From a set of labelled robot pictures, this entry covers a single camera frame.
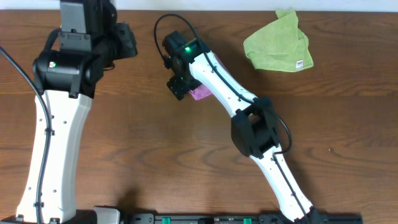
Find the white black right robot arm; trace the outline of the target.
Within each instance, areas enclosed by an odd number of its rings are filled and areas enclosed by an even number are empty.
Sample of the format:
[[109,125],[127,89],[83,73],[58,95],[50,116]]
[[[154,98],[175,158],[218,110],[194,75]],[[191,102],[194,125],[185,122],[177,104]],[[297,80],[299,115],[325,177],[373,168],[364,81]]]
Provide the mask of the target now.
[[268,98],[258,98],[243,88],[220,64],[218,57],[199,39],[186,41],[177,31],[162,42],[165,67],[174,76],[167,86],[178,100],[206,88],[231,118],[231,139],[260,168],[277,197],[283,216],[293,223],[318,223],[320,214],[301,191],[292,175],[279,141],[279,126]]

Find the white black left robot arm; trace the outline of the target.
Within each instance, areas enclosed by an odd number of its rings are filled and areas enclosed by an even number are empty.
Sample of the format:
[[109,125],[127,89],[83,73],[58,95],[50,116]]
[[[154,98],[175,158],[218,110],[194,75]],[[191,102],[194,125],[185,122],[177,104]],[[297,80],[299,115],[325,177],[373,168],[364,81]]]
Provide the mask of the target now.
[[121,223],[117,208],[76,205],[80,141],[96,84],[116,60],[135,57],[129,25],[111,1],[61,1],[61,26],[34,60],[36,129],[29,176],[13,216],[4,223]]

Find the purple microfiber cloth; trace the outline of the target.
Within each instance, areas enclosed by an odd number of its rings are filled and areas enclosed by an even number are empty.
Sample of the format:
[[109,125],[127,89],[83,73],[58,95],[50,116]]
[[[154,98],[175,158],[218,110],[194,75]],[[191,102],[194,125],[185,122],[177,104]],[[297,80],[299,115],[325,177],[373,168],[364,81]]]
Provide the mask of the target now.
[[212,92],[205,85],[201,84],[196,89],[190,90],[189,94],[193,97],[194,100],[198,101],[212,95]]

